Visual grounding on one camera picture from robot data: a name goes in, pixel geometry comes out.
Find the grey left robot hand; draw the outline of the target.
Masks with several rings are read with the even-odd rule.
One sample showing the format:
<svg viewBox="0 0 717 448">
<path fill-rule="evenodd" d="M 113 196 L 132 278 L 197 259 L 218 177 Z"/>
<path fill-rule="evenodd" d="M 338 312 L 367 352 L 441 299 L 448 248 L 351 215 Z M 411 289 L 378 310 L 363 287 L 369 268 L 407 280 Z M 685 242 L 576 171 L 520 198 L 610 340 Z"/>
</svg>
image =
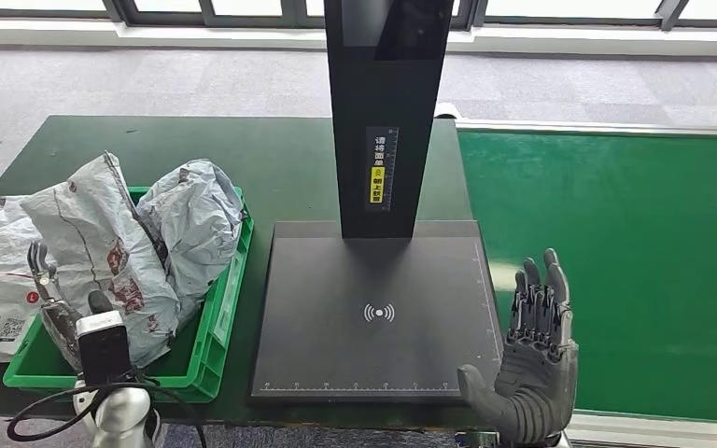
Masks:
<svg viewBox="0 0 717 448">
<path fill-rule="evenodd" d="M 76 373 L 82 373 L 84 370 L 77 343 L 76 323 L 83 315 L 72 307 L 64 297 L 59 284 L 57 268 L 54 264 L 48 264 L 46 262 L 47 254 L 48 247 L 41 241 L 35 240 L 30 243 L 27 252 L 27 262 L 35 282 L 35 287 L 42 300 L 40 317 L 43 326 L 63 358 Z M 112 303 L 103 291 L 99 289 L 95 289 L 89 294 L 88 304 L 94 314 L 115 311 Z M 119 355 L 119 357 L 117 357 L 117 353 L 118 348 L 120 350 L 125 348 L 121 345 L 127 345 L 122 344 L 125 343 L 125 341 L 122 340 L 119 341 L 121 345 L 117 344 L 116 333 L 112 336 L 115 336 L 111 344 L 113 347 L 109 350 L 105 347 L 105 343 L 103 343 L 103 347 L 101 348 L 104 348 L 108 355 L 113 356 L 112 360 L 116 361 L 119 359 L 117 362 L 121 367 L 113 369 L 126 371 L 131 366 L 129 354 Z"/>
</svg>

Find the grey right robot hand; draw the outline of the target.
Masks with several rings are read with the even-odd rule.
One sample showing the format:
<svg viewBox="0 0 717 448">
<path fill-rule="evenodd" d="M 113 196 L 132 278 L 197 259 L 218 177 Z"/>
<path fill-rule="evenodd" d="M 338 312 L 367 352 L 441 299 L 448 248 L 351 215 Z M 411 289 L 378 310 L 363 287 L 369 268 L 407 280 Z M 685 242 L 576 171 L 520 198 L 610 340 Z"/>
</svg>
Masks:
<svg viewBox="0 0 717 448">
<path fill-rule="evenodd" d="M 569 423 L 576 398 L 579 346 L 572 337 L 569 283 L 553 248 L 545 275 L 531 258 L 515 273 L 499 373 L 487 385 L 472 365 L 457 369 L 462 398 L 502 437 L 544 440 Z"/>
</svg>

